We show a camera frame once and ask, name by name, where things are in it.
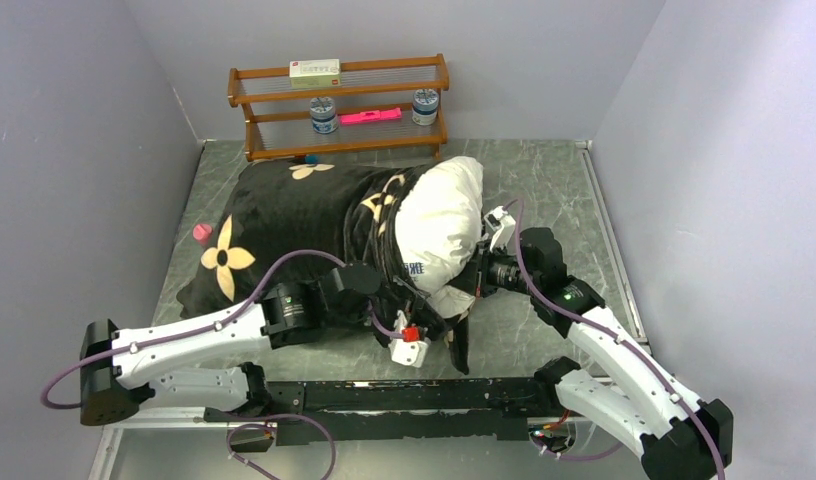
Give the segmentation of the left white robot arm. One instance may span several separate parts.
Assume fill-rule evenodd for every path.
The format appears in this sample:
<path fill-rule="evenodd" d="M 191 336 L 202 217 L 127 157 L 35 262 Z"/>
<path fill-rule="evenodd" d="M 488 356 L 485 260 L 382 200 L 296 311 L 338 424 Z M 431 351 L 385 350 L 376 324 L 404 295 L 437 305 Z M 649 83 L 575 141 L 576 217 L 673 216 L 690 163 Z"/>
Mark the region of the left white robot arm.
<path fill-rule="evenodd" d="M 291 398 L 269 390 L 264 369 L 244 362 L 203 369 L 214 358 L 319 341 L 329 329 L 362 329 L 373 320 L 393 361 L 421 365 L 447 325 L 423 294 L 375 268 L 349 264 L 317 280 L 283 282 L 252 300 L 158 327 L 119 329 L 110 321 L 85 332 L 80 422 L 108 425 L 143 409 L 206 407 L 256 420 Z"/>

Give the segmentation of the white pillow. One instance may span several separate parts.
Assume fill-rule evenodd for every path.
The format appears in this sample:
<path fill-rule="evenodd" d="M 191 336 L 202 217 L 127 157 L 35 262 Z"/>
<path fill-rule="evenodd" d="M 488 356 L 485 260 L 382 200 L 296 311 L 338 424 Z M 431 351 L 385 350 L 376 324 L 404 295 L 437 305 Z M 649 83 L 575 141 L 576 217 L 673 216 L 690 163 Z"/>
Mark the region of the white pillow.
<path fill-rule="evenodd" d="M 444 319 L 469 315 L 476 297 L 449 282 L 482 237 L 483 166 L 473 157 L 442 161 L 416 181 L 395 218 L 395 239 L 415 288 Z"/>

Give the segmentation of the black floral pillowcase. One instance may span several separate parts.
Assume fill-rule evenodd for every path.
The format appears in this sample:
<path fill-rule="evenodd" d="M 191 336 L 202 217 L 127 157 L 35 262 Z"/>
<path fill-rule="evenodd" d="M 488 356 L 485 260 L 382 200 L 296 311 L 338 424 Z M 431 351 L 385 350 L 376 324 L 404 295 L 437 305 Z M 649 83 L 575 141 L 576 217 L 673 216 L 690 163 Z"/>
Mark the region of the black floral pillowcase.
<path fill-rule="evenodd" d="M 184 319 L 243 302 L 257 286 L 319 278 L 339 262 L 364 263 L 414 290 L 395 239 L 395 218 L 419 177 L 438 163 L 366 165 L 255 163 L 239 175 L 178 293 Z M 454 368 L 469 370 L 469 315 L 448 321 Z"/>

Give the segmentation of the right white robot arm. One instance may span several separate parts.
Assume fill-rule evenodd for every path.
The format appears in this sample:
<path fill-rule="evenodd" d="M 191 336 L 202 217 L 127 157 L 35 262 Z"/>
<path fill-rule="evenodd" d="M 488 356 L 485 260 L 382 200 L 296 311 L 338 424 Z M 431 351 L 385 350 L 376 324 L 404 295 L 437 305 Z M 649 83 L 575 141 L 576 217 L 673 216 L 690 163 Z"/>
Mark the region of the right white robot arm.
<path fill-rule="evenodd" d="M 533 398 L 545 414 L 578 413 L 634 453 L 650 479 L 722 479 L 734 416 L 660 366 L 605 300 L 571 275 L 548 228 L 488 229 L 470 263 L 482 296 L 503 289 L 529 297 L 538 317 L 581 349 L 613 381 L 608 387 L 567 357 L 536 371 Z"/>

